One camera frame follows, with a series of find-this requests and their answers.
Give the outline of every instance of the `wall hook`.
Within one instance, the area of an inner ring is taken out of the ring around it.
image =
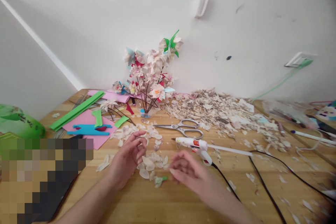
[[[200,18],[204,15],[209,0],[199,0],[195,18]]]

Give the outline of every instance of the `left hand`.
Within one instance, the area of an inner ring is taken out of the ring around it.
[[[142,156],[146,154],[147,150],[147,140],[140,136],[145,133],[146,131],[133,133],[114,156],[106,174],[114,190],[122,189],[138,164],[142,162]]]

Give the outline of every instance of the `black wire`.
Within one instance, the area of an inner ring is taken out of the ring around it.
[[[254,166],[256,172],[258,173],[258,176],[259,176],[259,178],[260,178],[260,180],[261,180],[261,183],[262,183],[263,187],[265,188],[265,190],[266,190],[266,192],[267,192],[269,198],[271,199],[271,201],[272,201],[272,203],[273,203],[273,205],[274,205],[276,211],[278,212],[278,214],[279,214],[279,216],[280,216],[280,218],[281,218],[281,220],[282,220],[282,223],[285,223],[285,224],[286,224],[287,222],[286,222],[284,216],[282,215],[282,212],[280,211],[280,208],[278,207],[278,205],[276,204],[275,200],[273,199],[271,193],[270,193],[269,190],[267,189],[267,187],[266,187],[266,185],[265,185],[265,182],[263,181],[263,178],[261,177],[261,175],[260,175],[258,169],[256,168],[256,166],[255,166],[255,164],[253,163],[252,158],[251,158],[250,156],[249,156],[249,159],[250,159],[251,163],[253,164],[253,166]]]
[[[230,183],[228,182],[228,180],[226,179],[226,177],[224,176],[224,174],[220,171],[220,169],[217,167],[217,165],[215,165],[214,163],[211,164],[211,166],[215,167],[219,173],[223,176],[223,178],[225,179],[226,183],[228,184],[228,186],[230,187],[231,191],[233,192],[233,194],[236,196],[236,198],[240,201],[240,199],[238,198],[237,194],[234,192],[233,188],[231,187]]]
[[[284,162],[282,162],[280,159],[278,159],[278,158],[276,158],[276,157],[273,157],[273,156],[271,156],[271,155],[268,155],[268,154],[266,154],[266,153],[264,153],[264,152],[260,152],[260,151],[258,151],[258,150],[255,150],[255,151],[252,150],[252,151],[250,151],[250,152],[259,152],[259,153],[261,153],[261,154],[270,156],[271,158],[274,158],[274,159],[280,161],[284,166],[286,166],[286,167],[288,168],[288,170],[290,170],[291,173],[294,174],[295,177],[297,177],[299,180],[301,180],[303,183],[305,183],[305,184],[306,184],[307,186],[309,186],[311,189],[314,189],[316,192],[318,192],[318,193],[321,194],[322,196],[326,197],[327,199],[329,199],[329,200],[331,200],[331,201],[333,201],[333,202],[336,202],[335,199],[333,199],[333,198],[329,197],[328,195],[324,194],[324,193],[321,192],[320,190],[318,190],[318,189],[316,189],[315,187],[313,187],[312,185],[308,184],[306,181],[304,181],[304,180],[303,180],[302,178],[300,178],[298,175],[296,175],[296,173],[293,172],[293,171],[292,171],[292,170],[291,170],[291,169],[290,169]]]

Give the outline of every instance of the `scissor blade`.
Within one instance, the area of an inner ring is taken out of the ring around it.
[[[174,129],[174,125],[153,125],[154,127],[157,128],[168,128],[168,129]]]

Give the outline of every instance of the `green plastic bag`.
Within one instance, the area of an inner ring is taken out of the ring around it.
[[[10,133],[19,138],[44,138],[46,130],[20,108],[0,104],[0,138],[10,138]]]

